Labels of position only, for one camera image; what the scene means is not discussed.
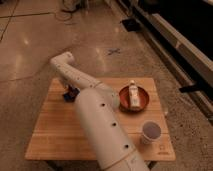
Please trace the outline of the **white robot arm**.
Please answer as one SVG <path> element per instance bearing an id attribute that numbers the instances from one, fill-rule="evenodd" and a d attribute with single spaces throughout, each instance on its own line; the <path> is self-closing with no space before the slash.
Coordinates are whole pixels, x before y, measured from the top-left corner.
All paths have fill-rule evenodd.
<path id="1" fill-rule="evenodd" d="M 103 171 L 150 171 L 116 117 L 118 93 L 101 80 L 76 69 L 70 52 L 50 60 L 62 80 L 80 89 L 74 109 Z"/>

